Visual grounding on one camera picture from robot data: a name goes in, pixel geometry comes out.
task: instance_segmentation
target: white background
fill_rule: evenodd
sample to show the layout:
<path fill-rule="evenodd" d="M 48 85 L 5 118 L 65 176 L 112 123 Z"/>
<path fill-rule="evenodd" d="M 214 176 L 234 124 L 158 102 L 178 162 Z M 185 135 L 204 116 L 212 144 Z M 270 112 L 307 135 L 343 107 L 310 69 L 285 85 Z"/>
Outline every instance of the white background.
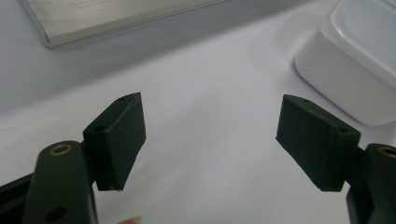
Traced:
<path fill-rule="evenodd" d="M 275 140 L 288 93 L 360 130 L 363 148 L 396 145 L 396 123 L 358 123 L 294 68 L 336 2 L 231 0 L 45 49 L 19 2 L 0 1 L 0 185 L 140 91 L 148 139 L 124 191 L 96 192 L 101 223 L 347 224 L 348 185 L 320 192 Z"/>

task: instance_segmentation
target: white container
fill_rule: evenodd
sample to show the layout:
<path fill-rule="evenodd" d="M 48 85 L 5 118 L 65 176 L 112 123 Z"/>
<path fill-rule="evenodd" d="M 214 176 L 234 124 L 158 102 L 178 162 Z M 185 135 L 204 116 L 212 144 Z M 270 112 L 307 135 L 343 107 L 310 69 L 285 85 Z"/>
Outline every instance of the white container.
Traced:
<path fill-rule="evenodd" d="M 396 120 L 396 0 L 342 0 L 295 64 L 360 122 Z"/>

